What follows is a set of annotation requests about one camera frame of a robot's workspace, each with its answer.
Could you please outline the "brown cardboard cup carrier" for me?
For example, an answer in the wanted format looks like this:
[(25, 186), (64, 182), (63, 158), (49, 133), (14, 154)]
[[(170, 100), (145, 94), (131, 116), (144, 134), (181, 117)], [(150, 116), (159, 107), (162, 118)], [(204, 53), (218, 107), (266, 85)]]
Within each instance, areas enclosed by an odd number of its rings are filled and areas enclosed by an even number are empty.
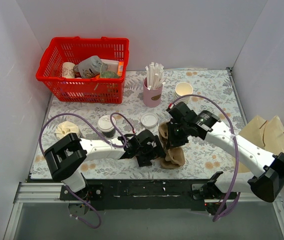
[(159, 140), (162, 144), (165, 157), (160, 157), (161, 167), (167, 170), (177, 169), (185, 164), (183, 149), (179, 147), (168, 146), (168, 126), (166, 122), (158, 126)]

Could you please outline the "pink straw holder cup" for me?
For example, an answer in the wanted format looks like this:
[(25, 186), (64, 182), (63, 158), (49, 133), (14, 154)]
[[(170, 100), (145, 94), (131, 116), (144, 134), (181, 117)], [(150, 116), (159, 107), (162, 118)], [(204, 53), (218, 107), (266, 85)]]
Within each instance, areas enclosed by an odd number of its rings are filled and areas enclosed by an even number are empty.
[(143, 103), (145, 106), (154, 108), (161, 103), (161, 95), (163, 86), (158, 89), (150, 89), (146, 87), (147, 79), (143, 81)]

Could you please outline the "cream paper bag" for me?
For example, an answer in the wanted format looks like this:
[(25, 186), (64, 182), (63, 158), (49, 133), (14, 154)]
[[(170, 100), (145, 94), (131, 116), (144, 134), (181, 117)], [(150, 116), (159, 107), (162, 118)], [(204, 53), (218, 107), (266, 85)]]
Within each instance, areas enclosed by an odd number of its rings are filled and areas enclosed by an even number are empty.
[(255, 116), (238, 135), (260, 149), (274, 154), (284, 153), (284, 125), (277, 115), (271, 120)]

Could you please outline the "black single paper cup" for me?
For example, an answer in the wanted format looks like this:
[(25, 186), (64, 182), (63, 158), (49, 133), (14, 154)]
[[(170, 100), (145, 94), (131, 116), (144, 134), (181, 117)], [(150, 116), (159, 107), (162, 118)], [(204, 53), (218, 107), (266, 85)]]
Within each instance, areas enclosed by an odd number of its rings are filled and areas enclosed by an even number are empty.
[(113, 128), (110, 131), (102, 131), (102, 134), (106, 137), (106, 138), (112, 138), (115, 136), (116, 130)]

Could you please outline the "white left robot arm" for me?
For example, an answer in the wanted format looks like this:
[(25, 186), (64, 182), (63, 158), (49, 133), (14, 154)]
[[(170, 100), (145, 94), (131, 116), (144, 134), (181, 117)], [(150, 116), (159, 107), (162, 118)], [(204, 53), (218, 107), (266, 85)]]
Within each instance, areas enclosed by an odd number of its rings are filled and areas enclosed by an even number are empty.
[(70, 133), (44, 152), (53, 181), (68, 186), (77, 200), (85, 199), (89, 189), (87, 181), (78, 170), (83, 162), (136, 158), (139, 167), (147, 167), (152, 165), (152, 160), (165, 156), (159, 137), (149, 130), (143, 130), (139, 134), (125, 134), (108, 142), (79, 138)]

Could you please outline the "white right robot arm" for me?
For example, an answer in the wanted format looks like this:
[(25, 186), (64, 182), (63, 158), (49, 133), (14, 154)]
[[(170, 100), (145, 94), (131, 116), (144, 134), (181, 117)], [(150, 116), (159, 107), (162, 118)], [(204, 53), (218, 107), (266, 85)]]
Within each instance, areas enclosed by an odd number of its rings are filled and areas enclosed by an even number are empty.
[(204, 110), (196, 114), (184, 103), (170, 104), (167, 148), (188, 143), (188, 137), (201, 138), (233, 157), (250, 172), (237, 174), (232, 188), (235, 192), (253, 193), (261, 200), (272, 203), (284, 186), (284, 153), (274, 154), (231, 132), (219, 117)]

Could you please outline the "white plastic cup lid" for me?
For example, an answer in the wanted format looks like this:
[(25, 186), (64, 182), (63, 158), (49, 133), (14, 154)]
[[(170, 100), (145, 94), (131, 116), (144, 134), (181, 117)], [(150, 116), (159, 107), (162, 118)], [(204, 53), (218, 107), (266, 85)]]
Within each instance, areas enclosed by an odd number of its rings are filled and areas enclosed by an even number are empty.
[(114, 125), (111, 122), (110, 115), (101, 116), (97, 122), (97, 126), (102, 132), (111, 132), (114, 130)]

